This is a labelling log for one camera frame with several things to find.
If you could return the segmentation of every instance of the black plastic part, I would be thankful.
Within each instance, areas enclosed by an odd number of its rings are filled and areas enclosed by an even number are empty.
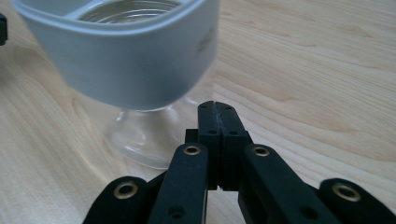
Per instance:
[[[8,40],[7,18],[0,13],[0,46],[5,45],[6,40]]]
[[[198,142],[198,129],[186,129],[186,136],[184,137],[184,143],[196,143]]]
[[[268,214],[245,176],[241,179],[238,204],[247,224],[267,223]]]
[[[213,101],[198,106],[198,142],[209,150],[208,188],[217,189],[221,164],[221,129],[219,112]]]
[[[201,144],[177,148],[148,223],[205,223],[207,161],[207,148]]]
[[[125,199],[116,197],[117,187],[124,183],[134,183],[137,186],[136,193]],[[126,185],[125,190],[133,188]],[[111,182],[102,191],[93,203],[90,212],[84,220],[84,224],[125,224],[145,223],[142,216],[148,208],[147,197],[149,188],[145,180],[138,177],[125,176]]]
[[[323,181],[318,196],[343,223],[396,223],[396,216],[384,204],[345,179]]]
[[[242,164],[268,223],[340,223],[303,180],[270,147],[245,148]]]
[[[165,175],[166,175],[166,171],[148,182],[149,199],[151,204],[153,204],[157,199],[158,191],[160,190],[161,185],[163,184]]]
[[[245,146],[252,141],[232,106],[223,103],[216,106],[222,135],[219,185],[223,190],[238,191],[242,177],[240,159]]]

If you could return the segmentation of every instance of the table surface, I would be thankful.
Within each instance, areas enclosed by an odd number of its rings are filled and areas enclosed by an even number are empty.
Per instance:
[[[0,222],[80,223],[111,180],[159,174],[106,144],[9,0],[0,11]],[[395,212],[395,12],[394,0],[222,0],[213,98],[306,183],[349,179]],[[236,196],[209,192],[207,223],[243,223]]]

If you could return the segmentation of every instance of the glass cup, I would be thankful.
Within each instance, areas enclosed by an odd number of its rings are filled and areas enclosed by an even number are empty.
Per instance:
[[[169,150],[195,127],[185,127],[191,113],[211,98],[203,76],[216,55],[219,0],[12,3],[68,85],[87,96],[88,112],[113,115],[103,119],[110,145],[166,168]]]

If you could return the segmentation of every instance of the screw hole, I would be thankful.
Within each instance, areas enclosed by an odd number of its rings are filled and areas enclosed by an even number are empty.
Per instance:
[[[332,186],[332,191],[338,197],[353,203],[358,202],[361,199],[361,195],[356,190],[354,190],[350,186],[343,185],[340,183],[334,184]]]
[[[186,148],[184,148],[183,151],[187,155],[193,156],[193,155],[199,154],[201,152],[201,149],[198,147],[186,147]]]
[[[168,210],[168,215],[172,219],[180,219],[184,216],[185,211],[184,207],[181,205],[174,205]]]
[[[300,208],[300,212],[303,214],[304,217],[308,218],[308,219],[318,219],[318,212],[315,211],[315,209],[311,208],[311,207],[302,207]]]
[[[129,199],[137,193],[138,186],[133,181],[127,181],[120,183],[114,189],[114,197],[118,199]]]
[[[262,156],[262,157],[266,157],[270,154],[270,151],[268,151],[268,149],[263,148],[263,147],[254,147],[252,149],[252,152],[256,155],[256,156]]]

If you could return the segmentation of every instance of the wood grain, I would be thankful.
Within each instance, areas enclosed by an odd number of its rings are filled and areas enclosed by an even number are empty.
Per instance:
[[[0,222],[80,223],[111,180],[159,172],[111,149],[9,0],[0,11]],[[223,0],[214,100],[308,184],[342,177],[396,212],[396,2]],[[207,223],[242,223],[210,192]]]

